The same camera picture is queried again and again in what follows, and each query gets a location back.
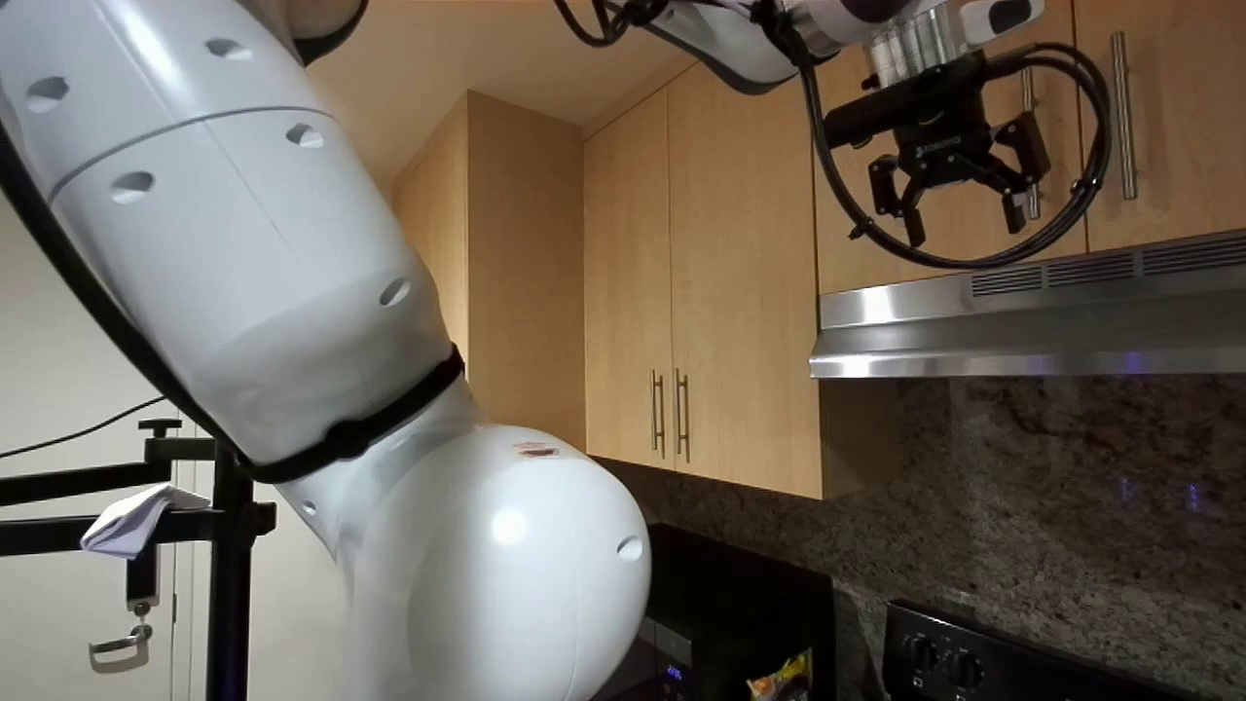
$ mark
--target stainless steel range hood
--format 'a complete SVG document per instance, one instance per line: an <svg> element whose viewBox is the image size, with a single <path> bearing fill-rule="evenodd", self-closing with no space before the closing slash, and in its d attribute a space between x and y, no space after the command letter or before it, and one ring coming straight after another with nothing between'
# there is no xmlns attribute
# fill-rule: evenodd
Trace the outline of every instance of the stainless steel range hood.
<svg viewBox="0 0 1246 701"><path fill-rule="evenodd" d="M823 300L814 377L1246 374L1246 230Z"/></svg>

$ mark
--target black metal stand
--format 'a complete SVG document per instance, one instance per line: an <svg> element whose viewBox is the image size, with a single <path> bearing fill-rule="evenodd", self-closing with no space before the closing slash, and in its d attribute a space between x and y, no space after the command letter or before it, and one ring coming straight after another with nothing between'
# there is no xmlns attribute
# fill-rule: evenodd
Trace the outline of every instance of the black metal stand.
<svg viewBox="0 0 1246 701"><path fill-rule="evenodd" d="M167 436L180 422L139 422L148 430L143 462L79 467L53 475L0 479L0 508L47 502L139 483L167 483L176 458L215 462L215 508L165 515L152 547L210 543L210 628L205 628L205 701L245 701L250 667L250 552L275 524L274 502L253 502L253 479L237 457L215 439ZM93 515L0 521L0 556L67 552Z"/></svg>

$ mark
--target wooden cabinet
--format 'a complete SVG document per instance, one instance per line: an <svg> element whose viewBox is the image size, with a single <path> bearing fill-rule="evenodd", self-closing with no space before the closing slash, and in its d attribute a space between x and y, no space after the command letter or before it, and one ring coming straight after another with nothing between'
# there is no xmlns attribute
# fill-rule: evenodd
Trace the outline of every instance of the wooden cabinet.
<svg viewBox="0 0 1246 701"><path fill-rule="evenodd" d="M581 130L468 95L397 180L492 422L584 444Z"/></svg>
<svg viewBox="0 0 1246 701"><path fill-rule="evenodd" d="M584 436L625 462L675 458L664 95L584 149Z"/></svg>
<svg viewBox="0 0 1246 701"><path fill-rule="evenodd" d="M1069 44L1069 39L1074 39L1069 0L1047 0L1047 12L1033 26L993 44L989 55L1016 49L1023 44ZM866 79L869 79L866 49L845 49L840 57L827 64L816 71L827 108L859 97ZM1041 197L1033 208L1034 221L1047 221L1047 213L1067 201L1069 183L1081 173L1077 97L1074 97L1074 87L1067 79L1056 79L1051 71L1029 71L1021 79L993 83L985 88L985 114L993 123L1003 123L1023 108L1041 118L1042 149L1051 155L1051 174L1042 180ZM866 210L871 210L869 165L885 152L890 155L898 152L890 136L877 136L859 152L837 149L840 174ZM989 257L1033 232L1033 227L1023 227L1013 236L1003 227L1002 197L976 183L927 191L923 221L930 232L923 248L940 257ZM904 236L898 217L881 213L881 227ZM849 243L849 230L851 230L849 213L834 201L816 173L816 252L823 252L816 287L823 292L945 277L945 267L906 266L866 236ZM1041 257L1069 257L1069 252L1087 252L1087 227L1074 227L1062 243L1056 243Z"/></svg>
<svg viewBox="0 0 1246 701"><path fill-rule="evenodd" d="M811 131L799 87L668 88L675 382L690 475L823 495Z"/></svg>
<svg viewBox="0 0 1246 701"><path fill-rule="evenodd" d="M1077 45L1115 83L1119 152L1089 248L1246 227L1243 0L1077 5Z"/></svg>
<svg viewBox="0 0 1246 701"><path fill-rule="evenodd" d="M741 97L690 71L584 165L586 448L823 495L799 95Z"/></svg>
<svg viewBox="0 0 1246 701"><path fill-rule="evenodd" d="M1246 57L1246 5L1239 0L1051 0L1034 26L1016 31L1021 44L1074 44L1115 83L1115 168L1074 232L1042 257L1069 257L1087 248L1124 248L1173 236L1198 236L1246 227L1246 197L1233 186L1246 180L1246 149L1239 130L1246 119L1246 88L1228 71ZM845 55L823 71L823 88L834 100L859 95L869 74L859 55ZM989 114L1013 118L1034 105L1051 152L1051 180L1042 186L1042 213L1062 208L1089 143L1089 108L1069 83L1034 74L989 88ZM859 201L869 201L866 168L871 155L897 152L890 139L840 155L840 173ZM936 252L982 257L1002 248L1002 208L989 191L945 191L927 201L927 230ZM816 248L823 292L890 286L930 277L936 267L904 266L869 243L849 243L849 221L827 186L816 193Z"/></svg>

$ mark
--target wire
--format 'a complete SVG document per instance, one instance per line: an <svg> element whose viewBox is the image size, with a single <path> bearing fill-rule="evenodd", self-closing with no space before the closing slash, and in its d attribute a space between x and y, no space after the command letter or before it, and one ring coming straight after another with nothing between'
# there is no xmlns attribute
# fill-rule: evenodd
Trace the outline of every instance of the wire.
<svg viewBox="0 0 1246 701"><path fill-rule="evenodd" d="M106 422L96 422L96 426L79 430L79 434L67 434L67 436L53 436L53 439L39 439L39 444L24 444L24 448L8 448L8 452L0 452L0 458L17 458L17 457L30 457L30 452L47 452L47 448L82 439L82 436L101 434L101 430L110 430L110 426L115 426L115 422L148 409L148 404L159 404L159 400L165 400L165 399L148 399L148 400L139 400L139 404L132 404L132 409L123 409L123 413L111 413L111 415L106 415Z"/></svg>
<svg viewBox="0 0 1246 701"><path fill-rule="evenodd" d="M940 252L923 252L923 248L904 244L897 232L881 230L859 210L859 201L851 197L851 191L845 186L845 180L840 180L840 173L837 173L837 165L829 155L829 139L827 139L827 130L823 130L823 88L816 88L814 68L799 64L803 88L806 88L806 108L811 108L814 152L816 152L816 165L823 165L823 174L827 174L834 197L851 217L851 236L866 232L869 243L877 243L890 257L904 257L904 262L915 262L915 266L927 266L927 267L1003 267L1003 266L1016 266L1016 262L1056 244L1089 210L1093 193L1103 191L1103 174L1111 168L1111 97L1104 97L1111 88L1104 88L1104 79L1097 74L1097 68L1081 49L1062 45L1062 44L1034 44L1029 49L1003 55L1003 57L995 57L989 68L989 79L1003 79L1003 74L1016 74L1023 68L1058 71L1089 97L1097 130L1093 130L1093 139L1089 139L1089 155L1087 155L1081 180L1074 183L1067 208L1058 213L1051 213L1047 227L1034 230L1033 236L1023 236L1021 244L989 252L989 257L956 262L956 257L940 257Z"/></svg>
<svg viewBox="0 0 1246 701"><path fill-rule="evenodd" d="M586 45L612 45L625 35L629 25L650 25L659 20L668 0L592 0L592 14L597 14L597 35L575 20L570 0L554 0L557 14L571 26L571 35Z"/></svg>

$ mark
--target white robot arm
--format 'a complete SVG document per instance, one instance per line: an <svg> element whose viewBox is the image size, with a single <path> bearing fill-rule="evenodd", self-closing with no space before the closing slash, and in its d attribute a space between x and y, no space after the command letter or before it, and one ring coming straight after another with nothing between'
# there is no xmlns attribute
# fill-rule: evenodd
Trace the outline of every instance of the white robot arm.
<svg viewBox="0 0 1246 701"><path fill-rule="evenodd" d="M898 45L906 5L766 8L829 57ZM757 8L623 20L764 88L794 68ZM581 701L633 637L645 521L575 448L480 422L428 273L296 64L359 12L0 0L2 191L115 345L344 565L344 698ZM904 83L912 57L885 68Z"/></svg>

